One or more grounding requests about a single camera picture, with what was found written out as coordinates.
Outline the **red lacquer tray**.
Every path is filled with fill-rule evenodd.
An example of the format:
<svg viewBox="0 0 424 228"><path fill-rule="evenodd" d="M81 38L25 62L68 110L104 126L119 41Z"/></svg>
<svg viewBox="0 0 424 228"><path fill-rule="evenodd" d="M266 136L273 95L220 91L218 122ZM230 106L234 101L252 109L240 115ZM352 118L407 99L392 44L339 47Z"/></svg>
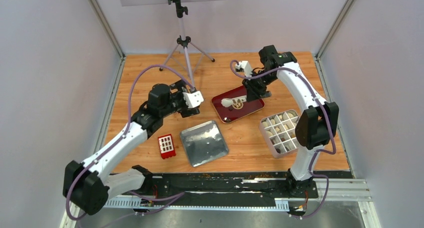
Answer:
<svg viewBox="0 0 424 228"><path fill-rule="evenodd" d="M234 109L232 107L225 108L221 106L221 99L223 98L233 98L236 96L246 95L247 91L245 87L239 86L229 91L226 91L222 94L219 94L211 99L212 106L214 107L219 119L223 123L231 123L240 118L243 118L247 115L255 113L264 108L264 106L259 106L258 104L245 106L241 109Z"/></svg>

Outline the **silver tin lid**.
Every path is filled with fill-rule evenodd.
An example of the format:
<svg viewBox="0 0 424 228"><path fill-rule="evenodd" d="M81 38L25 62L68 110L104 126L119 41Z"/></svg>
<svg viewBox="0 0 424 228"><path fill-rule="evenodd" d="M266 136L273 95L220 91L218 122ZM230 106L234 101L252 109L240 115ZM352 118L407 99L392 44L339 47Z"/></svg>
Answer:
<svg viewBox="0 0 424 228"><path fill-rule="evenodd" d="M229 153L229 147L214 120L187 128L180 132L179 137L192 167L210 163Z"/></svg>

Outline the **silver compartment tin box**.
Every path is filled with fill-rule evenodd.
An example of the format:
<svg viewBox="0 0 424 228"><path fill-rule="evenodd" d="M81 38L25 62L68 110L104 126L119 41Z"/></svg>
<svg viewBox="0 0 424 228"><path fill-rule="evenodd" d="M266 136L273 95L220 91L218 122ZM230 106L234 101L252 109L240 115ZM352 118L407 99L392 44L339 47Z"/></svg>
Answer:
<svg viewBox="0 0 424 228"><path fill-rule="evenodd" d="M259 130L271 155L280 159L296 153L300 144L295 135L298 113L291 109L261 119Z"/></svg>

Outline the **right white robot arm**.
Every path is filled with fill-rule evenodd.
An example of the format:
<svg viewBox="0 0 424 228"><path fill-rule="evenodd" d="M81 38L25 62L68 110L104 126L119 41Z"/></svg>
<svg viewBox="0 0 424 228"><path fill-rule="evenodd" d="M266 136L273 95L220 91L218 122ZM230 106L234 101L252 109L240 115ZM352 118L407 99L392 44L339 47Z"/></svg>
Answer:
<svg viewBox="0 0 424 228"><path fill-rule="evenodd" d="M268 45L258 54L263 65L260 71L254 71L244 61L237 64L237 70L245 75L242 84L247 91L247 101L270 97L267 86L278 80L287 87L301 112L294 129L300 147L285 184L286 192L298 197L311 186L320 153L333 155L336 152L326 150L325 146L335 145L339 107L335 102L327 102L313 88L292 52L279 53L274 45Z"/></svg>

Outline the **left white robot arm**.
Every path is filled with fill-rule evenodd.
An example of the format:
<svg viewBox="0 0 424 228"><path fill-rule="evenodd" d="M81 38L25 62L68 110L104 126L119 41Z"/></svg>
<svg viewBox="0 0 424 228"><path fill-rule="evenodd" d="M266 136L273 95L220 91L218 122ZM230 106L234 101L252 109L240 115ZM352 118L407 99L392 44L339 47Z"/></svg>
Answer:
<svg viewBox="0 0 424 228"><path fill-rule="evenodd" d="M132 150L147 141L164 124L164 118L179 113L183 118L200 113L202 93L179 80L171 85L155 84L123 129L99 151L81 162L69 162L64 170L62 194L66 203L78 206L85 215L98 213L108 200L137 190L149 194L151 173L139 165L124 173L111 174Z"/></svg>

